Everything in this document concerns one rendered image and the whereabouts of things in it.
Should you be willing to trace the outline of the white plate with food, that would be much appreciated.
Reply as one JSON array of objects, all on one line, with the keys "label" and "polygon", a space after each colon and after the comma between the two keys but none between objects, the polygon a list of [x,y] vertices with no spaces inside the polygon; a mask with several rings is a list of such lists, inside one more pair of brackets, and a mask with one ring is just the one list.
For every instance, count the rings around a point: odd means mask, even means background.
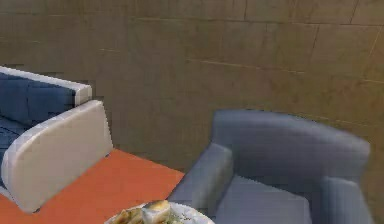
[{"label": "white plate with food", "polygon": [[167,200],[152,201],[123,209],[104,224],[215,224],[189,206]]}]

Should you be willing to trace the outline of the white and blue sofa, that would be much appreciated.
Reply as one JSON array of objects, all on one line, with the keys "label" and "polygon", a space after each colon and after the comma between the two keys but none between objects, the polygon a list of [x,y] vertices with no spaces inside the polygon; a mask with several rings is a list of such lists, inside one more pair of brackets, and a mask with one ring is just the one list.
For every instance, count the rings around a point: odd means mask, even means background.
[{"label": "white and blue sofa", "polygon": [[0,195],[34,213],[112,149],[90,85],[0,66]]}]

